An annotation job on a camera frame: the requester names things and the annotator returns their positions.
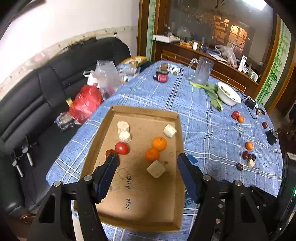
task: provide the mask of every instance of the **orange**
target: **orange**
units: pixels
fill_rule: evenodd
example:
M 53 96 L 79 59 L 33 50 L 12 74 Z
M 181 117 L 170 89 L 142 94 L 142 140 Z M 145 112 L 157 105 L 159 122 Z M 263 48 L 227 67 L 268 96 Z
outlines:
M 253 150 L 254 144 L 251 141 L 246 142 L 245 147 L 247 150 Z
M 166 149 L 166 146 L 167 142 L 166 139 L 163 137 L 155 137 L 152 141 L 152 147 L 159 151 L 163 151 L 164 149 Z
M 240 115 L 240 116 L 237 118 L 237 121 L 238 121 L 239 123 L 243 123 L 243 122 L 244 122 L 244 117 Z
M 149 148 L 145 151 L 147 161 L 156 161 L 159 159 L 159 151 L 155 148 Z

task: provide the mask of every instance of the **white box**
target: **white box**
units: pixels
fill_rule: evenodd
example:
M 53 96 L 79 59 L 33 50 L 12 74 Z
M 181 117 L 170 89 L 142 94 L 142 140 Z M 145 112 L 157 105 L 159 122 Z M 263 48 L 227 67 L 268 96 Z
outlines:
M 244 65 L 245 65 L 245 63 L 246 63 L 246 61 L 247 61 L 247 57 L 243 55 L 243 56 L 242 56 L 241 63 L 240 63 L 240 65 L 239 65 L 239 72 L 242 71 L 242 69 L 243 69 L 243 67 L 244 67 Z
M 180 41 L 179 38 L 175 38 L 174 36 L 164 36 L 164 35 L 153 35 L 153 40 L 159 41 L 159 42 L 164 42 L 164 43 L 171 43 L 171 42 L 178 42 Z

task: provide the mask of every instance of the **cardboard tray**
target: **cardboard tray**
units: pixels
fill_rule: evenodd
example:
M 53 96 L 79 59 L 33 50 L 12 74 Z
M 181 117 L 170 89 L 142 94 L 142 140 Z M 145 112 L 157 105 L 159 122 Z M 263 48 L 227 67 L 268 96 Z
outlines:
M 119 155 L 117 168 L 108 194 L 96 204 L 103 223 L 145 232 L 176 231 L 181 227 L 184 206 L 184 184 L 177 168 L 177 156 L 184 151 L 181 122 L 177 113 L 128 106 L 113 106 L 106 114 L 94 138 L 82 169 L 81 177 L 92 174 L 119 141 L 117 122 L 130 126 L 130 152 Z M 171 124 L 177 129 L 167 138 L 163 129 Z M 144 153 L 152 140 L 163 136 L 167 148 L 160 152 L 166 171 L 153 178 L 146 168 L 151 164 Z

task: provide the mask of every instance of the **black leather sofa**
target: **black leather sofa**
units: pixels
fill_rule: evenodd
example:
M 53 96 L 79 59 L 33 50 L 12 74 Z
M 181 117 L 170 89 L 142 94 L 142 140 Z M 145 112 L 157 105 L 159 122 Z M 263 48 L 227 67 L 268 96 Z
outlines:
M 68 110 L 65 100 L 86 84 L 83 71 L 94 70 L 97 60 L 117 65 L 128 57 L 128 46 L 117 38 L 90 39 L 29 73 L 0 101 L 0 202 L 9 215 L 36 212 L 49 190 L 46 174 L 80 127 L 62 132 L 53 122 Z M 10 153 L 25 136 L 38 144 L 32 147 L 34 166 L 25 157 L 20 160 L 20 178 Z

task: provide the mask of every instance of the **wooden cabinet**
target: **wooden cabinet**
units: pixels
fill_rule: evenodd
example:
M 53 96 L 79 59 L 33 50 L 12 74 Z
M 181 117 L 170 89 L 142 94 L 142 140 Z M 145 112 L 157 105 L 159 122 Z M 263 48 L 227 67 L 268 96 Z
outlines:
M 205 56 L 215 61 L 211 76 L 239 89 L 253 99 L 256 97 L 254 96 L 254 91 L 258 83 L 254 82 L 243 72 L 239 72 L 237 69 L 229 66 L 227 63 L 217 61 L 208 54 L 187 49 L 179 44 L 155 42 L 155 61 L 169 60 L 188 66 L 191 59 L 199 58 L 200 56 Z

